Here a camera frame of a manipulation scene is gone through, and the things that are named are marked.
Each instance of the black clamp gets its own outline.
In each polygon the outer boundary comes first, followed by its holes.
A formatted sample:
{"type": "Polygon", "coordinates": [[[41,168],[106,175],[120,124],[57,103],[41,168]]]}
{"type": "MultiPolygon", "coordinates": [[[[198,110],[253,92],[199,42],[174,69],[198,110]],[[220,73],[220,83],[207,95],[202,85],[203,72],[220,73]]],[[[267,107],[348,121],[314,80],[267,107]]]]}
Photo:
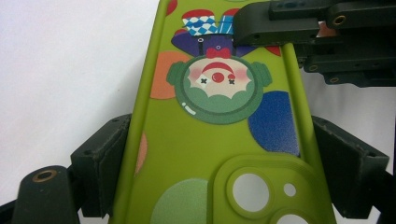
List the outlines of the black clamp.
{"type": "Polygon", "coordinates": [[[236,46],[293,43],[305,72],[327,84],[396,86],[396,1],[284,0],[252,3],[233,18],[236,46]],[[317,37],[326,21],[336,36],[317,37]]]}
{"type": "Polygon", "coordinates": [[[131,115],[112,119],[71,155],[69,168],[49,166],[26,176],[18,199],[0,206],[0,223],[78,224],[84,217],[112,216],[131,115]]]}
{"type": "Polygon", "coordinates": [[[313,123],[338,212],[343,217],[366,219],[375,206],[381,212],[378,224],[394,223],[396,178],[386,171],[389,157],[326,119],[313,117],[313,123]]]}

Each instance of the polka dot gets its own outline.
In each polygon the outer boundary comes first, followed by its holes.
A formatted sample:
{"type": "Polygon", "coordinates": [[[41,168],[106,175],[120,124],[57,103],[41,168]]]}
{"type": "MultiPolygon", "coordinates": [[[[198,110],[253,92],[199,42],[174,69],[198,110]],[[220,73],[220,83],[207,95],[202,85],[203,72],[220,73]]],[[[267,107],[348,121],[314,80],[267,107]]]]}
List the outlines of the polka dot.
{"type": "Polygon", "coordinates": [[[168,5],[168,9],[166,10],[166,16],[172,14],[172,12],[174,12],[176,8],[177,8],[177,0],[171,0],[171,2],[168,5]]]}
{"type": "Polygon", "coordinates": [[[189,56],[178,51],[164,51],[158,54],[150,97],[153,99],[171,99],[175,97],[175,88],[166,81],[167,74],[174,62],[186,62],[189,56]]]}
{"type": "Polygon", "coordinates": [[[150,224],[206,224],[207,181],[188,179],[169,188],[158,200],[150,224]]]}
{"type": "Polygon", "coordinates": [[[143,166],[143,163],[145,163],[145,159],[148,153],[148,139],[146,137],[145,133],[142,133],[142,137],[140,139],[140,147],[139,147],[139,153],[137,155],[137,163],[136,163],[136,169],[134,170],[134,175],[137,175],[140,172],[140,169],[143,166]]]}

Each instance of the green phone case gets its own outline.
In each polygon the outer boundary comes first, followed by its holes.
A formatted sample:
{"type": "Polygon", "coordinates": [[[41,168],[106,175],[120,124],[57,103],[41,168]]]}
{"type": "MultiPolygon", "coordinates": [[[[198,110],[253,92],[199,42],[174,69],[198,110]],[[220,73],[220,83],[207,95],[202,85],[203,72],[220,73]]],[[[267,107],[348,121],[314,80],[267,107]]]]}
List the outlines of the green phone case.
{"type": "Polygon", "coordinates": [[[233,45],[252,2],[160,2],[110,223],[335,223],[293,45],[233,45]]]}

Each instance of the white background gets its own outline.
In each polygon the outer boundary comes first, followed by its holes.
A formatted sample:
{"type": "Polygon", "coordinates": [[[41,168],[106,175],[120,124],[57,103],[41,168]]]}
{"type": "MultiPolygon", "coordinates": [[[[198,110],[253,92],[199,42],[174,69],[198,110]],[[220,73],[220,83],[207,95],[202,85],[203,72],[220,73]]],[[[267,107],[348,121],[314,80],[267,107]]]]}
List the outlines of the white background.
{"type": "MultiPolygon", "coordinates": [[[[131,113],[157,1],[0,1],[0,204],[36,169],[131,113]]],[[[396,88],[326,86],[303,74],[313,115],[392,157],[396,88]]],[[[375,223],[369,220],[338,223],[375,223]]],[[[106,223],[99,218],[82,223],[106,223]]]]}

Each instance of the clown face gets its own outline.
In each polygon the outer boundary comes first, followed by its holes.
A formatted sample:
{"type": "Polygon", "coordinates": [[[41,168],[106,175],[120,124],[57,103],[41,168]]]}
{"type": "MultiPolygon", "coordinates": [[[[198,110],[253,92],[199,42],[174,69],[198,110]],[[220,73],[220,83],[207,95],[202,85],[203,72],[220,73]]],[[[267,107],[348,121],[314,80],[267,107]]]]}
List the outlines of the clown face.
{"type": "Polygon", "coordinates": [[[229,124],[257,109],[271,76],[262,63],[250,64],[216,50],[174,63],[167,81],[175,86],[177,100],[187,113],[205,122],[229,124]]]}
{"type": "Polygon", "coordinates": [[[189,67],[188,79],[191,88],[204,91],[207,97],[223,95],[230,99],[247,90],[251,82],[248,68],[233,59],[202,59],[189,67]]]}

